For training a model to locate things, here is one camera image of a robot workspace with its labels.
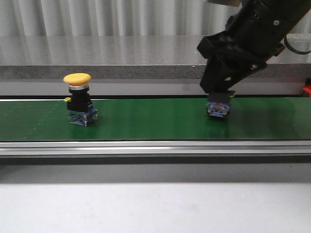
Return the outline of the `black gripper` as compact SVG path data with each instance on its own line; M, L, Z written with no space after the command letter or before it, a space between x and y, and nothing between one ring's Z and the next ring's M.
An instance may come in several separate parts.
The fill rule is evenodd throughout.
M267 67L284 49L284 7L243 7L225 30L204 36L197 50L207 60L200 86L205 93L227 92L244 78Z

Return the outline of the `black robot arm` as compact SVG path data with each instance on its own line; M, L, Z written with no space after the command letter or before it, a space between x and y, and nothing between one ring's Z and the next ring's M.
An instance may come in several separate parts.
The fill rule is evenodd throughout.
M309 0L243 0L225 30L204 36L197 50L207 60L200 81L205 93L225 92L267 67L284 46L281 40L311 9Z

